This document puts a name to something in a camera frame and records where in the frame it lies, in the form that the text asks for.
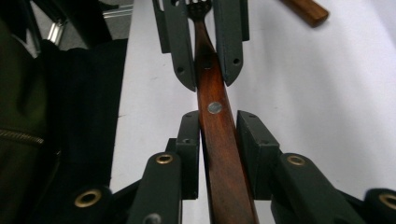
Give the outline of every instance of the black fabric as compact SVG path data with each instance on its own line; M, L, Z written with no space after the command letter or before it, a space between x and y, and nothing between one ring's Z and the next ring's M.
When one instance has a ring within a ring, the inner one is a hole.
M59 223L64 202L91 185L108 186L127 40L60 51L42 43L49 89L49 137L60 166L29 223Z
M0 18L12 34L26 42L27 24L18 1L0 0Z

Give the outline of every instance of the small hole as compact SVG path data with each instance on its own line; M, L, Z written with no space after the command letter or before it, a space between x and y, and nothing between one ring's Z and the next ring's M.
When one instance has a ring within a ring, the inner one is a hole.
M172 6L177 7L179 4L178 0L172 0Z
M233 60L233 65L239 65L240 63L241 63L241 60L239 60L239 59Z
M96 197L96 195L94 195L94 194L87 194L81 198L81 201L83 203L89 203L89 202L93 201L95 199L95 197Z
M145 217L143 220L143 224L161 224L161 217L160 215L153 213Z
M158 162L159 164L167 164L169 162L171 162L173 160L173 156L172 155L161 155L158 156L156 159L156 162Z
M177 73L178 73L179 75L183 75L183 74L184 74L184 68L179 67L179 68L177 69Z

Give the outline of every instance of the white background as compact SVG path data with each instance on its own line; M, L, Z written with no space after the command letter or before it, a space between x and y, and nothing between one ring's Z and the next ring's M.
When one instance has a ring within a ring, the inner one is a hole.
M317 2L331 15L312 29L278 0L248 1L245 64L228 88L233 114L260 117L283 152L310 158L357 198L396 189L396 2ZM216 43L212 16L206 25ZM181 117L197 109L170 54L161 54L150 0L134 1L130 32L113 191L141 178L149 157L177 137ZM184 223L209 223L202 161L200 172L200 198L183 202ZM274 223L269 203L256 205L261 223Z

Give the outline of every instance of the brown wooden handle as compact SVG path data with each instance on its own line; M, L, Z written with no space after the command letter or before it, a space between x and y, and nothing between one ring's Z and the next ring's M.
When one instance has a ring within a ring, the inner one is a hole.
M195 58L212 223L259 223L216 53Z
M281 0L312 27L321 25L329 17L329 11L312 0Z

